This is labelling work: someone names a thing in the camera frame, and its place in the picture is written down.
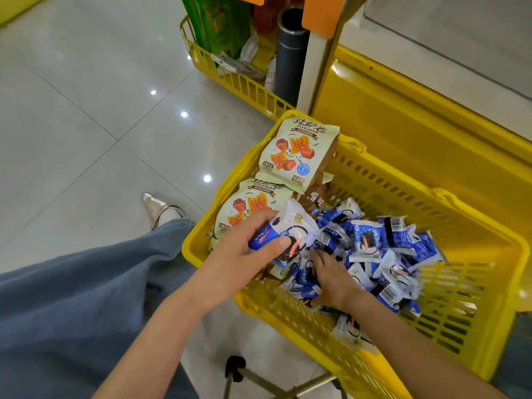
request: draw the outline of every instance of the forearm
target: forearm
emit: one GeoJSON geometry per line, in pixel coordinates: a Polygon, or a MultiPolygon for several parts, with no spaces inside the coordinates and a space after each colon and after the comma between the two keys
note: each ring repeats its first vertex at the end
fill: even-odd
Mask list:
{"type": "Polygon", "coordinates": [[[163,398],[205,312],[192,290],[186,283],[163,301],[93,398],[163,398]]]}
{"type": "Polygon", "coordinates": [[[349,302],[349,313],[414,398],[505,397],[366,291],[349,302]]]}

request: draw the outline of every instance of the white sock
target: white sock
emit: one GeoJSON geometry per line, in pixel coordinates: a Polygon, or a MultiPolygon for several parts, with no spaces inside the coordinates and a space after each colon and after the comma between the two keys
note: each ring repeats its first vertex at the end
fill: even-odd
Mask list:
{"type": "Polygon", "coordinates": [[[181,219],[183,216],[179,212],[171,207],[166,208],[159,216],[159,227],[170,220],[181,219]]]}

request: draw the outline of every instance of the green package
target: green package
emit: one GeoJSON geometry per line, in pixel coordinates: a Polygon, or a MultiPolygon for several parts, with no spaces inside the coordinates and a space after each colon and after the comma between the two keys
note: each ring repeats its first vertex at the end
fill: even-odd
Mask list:
{"type": "Polygon", "coordinates": [[[240,0],[182,0],[198,45],[238,59],[250,36],[250,5],[240,0]]]}

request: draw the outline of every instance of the silver shoe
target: silver shoe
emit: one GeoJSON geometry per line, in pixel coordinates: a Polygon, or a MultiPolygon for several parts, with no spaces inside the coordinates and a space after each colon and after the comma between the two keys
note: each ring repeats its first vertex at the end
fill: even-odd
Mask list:
{"type": "Polygon", "coordinates": [[[174,209],[181,218],[186,218],[186,214],[183,209],[175,204],[165,203],[162,200],[153,197],[149,193],[142,194],[142,202],[144,203],[144,210],[146,210],[152,230],[159,227],[159,218],[161,217],[161,214],[163,214],[163,211],[167,208],[174,209]]]}

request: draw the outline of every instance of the yellow wire basket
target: yellow wire basket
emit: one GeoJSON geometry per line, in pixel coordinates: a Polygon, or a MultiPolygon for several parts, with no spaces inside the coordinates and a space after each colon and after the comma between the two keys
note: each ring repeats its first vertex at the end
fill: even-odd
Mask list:
{"type": "MultiPolygon", "coordinates": [[[[297,111],[284,113],[224,181],[183,244],[183,255],[193,265],[199,267],[207,258],[208,233],[222,204],[241,180],[253,176],[263,148],[281,121],[294,115],[313,120],[297,111]]],[[[328,172],[335,176],[332,194],[341,199],[353,196],[368,218],[408,215],[407,220],[419,230],[431,231],[449,262],[422,268],[422,315],[401,316],[489,379],[514,317],[519,279],[529,254],[526,241],[446,190],[429,188],[377,159],[361,142],[343,134],[328,172]]],[[[382,355],[351,349],[336,339],[330,316],[303,307],[278,288],[278,282],[252,280],[234,298],[247,314],[269,323],[336,375],[354,397],[410,396],[382,355]]]]}
{"type": "Polygon", "coordinates": [[[294,109],[293,106],[267,90],[264,85],[245,75],[230,73],[222,66],[217,66],[211,59],[211,54],[198,46],[188,15],[181,21],[180,29],[194,67],[207,77],[215,80],[274,121],[286,111],[294,109]]]}

